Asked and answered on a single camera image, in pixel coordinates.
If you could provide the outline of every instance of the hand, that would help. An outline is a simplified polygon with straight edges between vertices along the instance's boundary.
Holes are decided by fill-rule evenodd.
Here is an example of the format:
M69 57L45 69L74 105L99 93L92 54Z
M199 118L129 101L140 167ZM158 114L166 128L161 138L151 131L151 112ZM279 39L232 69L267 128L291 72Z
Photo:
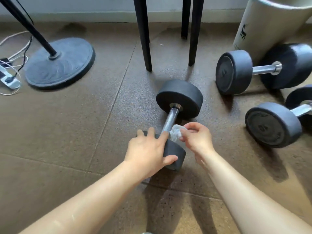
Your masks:
M188 147L195 154L195 159L199 165L205 163L205 156L210 153L215 153L213 142L209 129L198 123L189 122L184 125L187 130L181 129L182 137L180 140L185 142Z
M163 157L163 150L168 139L168 132L162 132L158 139L155 138L155 129L149 128L147 136L138 130L137 137L129 141L128 150L124 161L136 166L143 172L144 179L153 176L166 165L178 159L176 155Z

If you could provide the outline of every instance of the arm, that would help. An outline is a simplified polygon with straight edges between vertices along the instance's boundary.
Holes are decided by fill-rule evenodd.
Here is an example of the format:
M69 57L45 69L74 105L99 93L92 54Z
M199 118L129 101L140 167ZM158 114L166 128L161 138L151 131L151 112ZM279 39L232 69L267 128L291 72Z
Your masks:
M265 195L213 148L207 127L191 122L181 130L186 146L207 170L242 234L312 233L312 227Z
M155 139L154 128L129 142L125 160L106 176L55 208L20 234L96 233L135 186L177 160L162 157L168 133Z

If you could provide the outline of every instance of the power strip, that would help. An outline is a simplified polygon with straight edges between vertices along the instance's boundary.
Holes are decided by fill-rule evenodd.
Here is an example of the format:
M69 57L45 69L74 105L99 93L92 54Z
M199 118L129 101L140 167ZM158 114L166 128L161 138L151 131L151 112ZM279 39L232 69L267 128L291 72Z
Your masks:
M0 65L0 81L12 90L16 90L21 86L21 82L14 77L12 81L8 81L8 78L13 77L4 67Z

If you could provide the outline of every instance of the lamp base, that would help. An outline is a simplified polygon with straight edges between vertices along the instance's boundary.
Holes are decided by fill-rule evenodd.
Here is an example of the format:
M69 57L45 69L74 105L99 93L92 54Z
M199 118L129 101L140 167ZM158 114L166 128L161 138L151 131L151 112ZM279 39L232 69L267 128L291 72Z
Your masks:
M25 64L28 84L41 90L57 90L82 78L92 67L96 54L90 43L80 38L50 43L57 55L50 56L41 47Z

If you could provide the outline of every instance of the dumbbell handle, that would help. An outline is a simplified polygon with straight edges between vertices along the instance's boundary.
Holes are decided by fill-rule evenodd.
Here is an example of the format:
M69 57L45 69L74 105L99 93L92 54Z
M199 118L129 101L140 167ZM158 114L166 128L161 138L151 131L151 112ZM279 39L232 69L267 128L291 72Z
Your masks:
M312 112L312 104L302 104L291 110L296 117L300 117L302 115L308 114Z
M175 107L172 107L170 109L170 112L167 116L167 119L166 119L166 122L165 122L165 125L163 126L163 131L171 131L172 127L174 126L174 122L175 120L177 119L177 115L179 114L179 110Z
M282 64L280 62L274 62L272 65L254 66L252 68L252 74L279 73L281 70Z

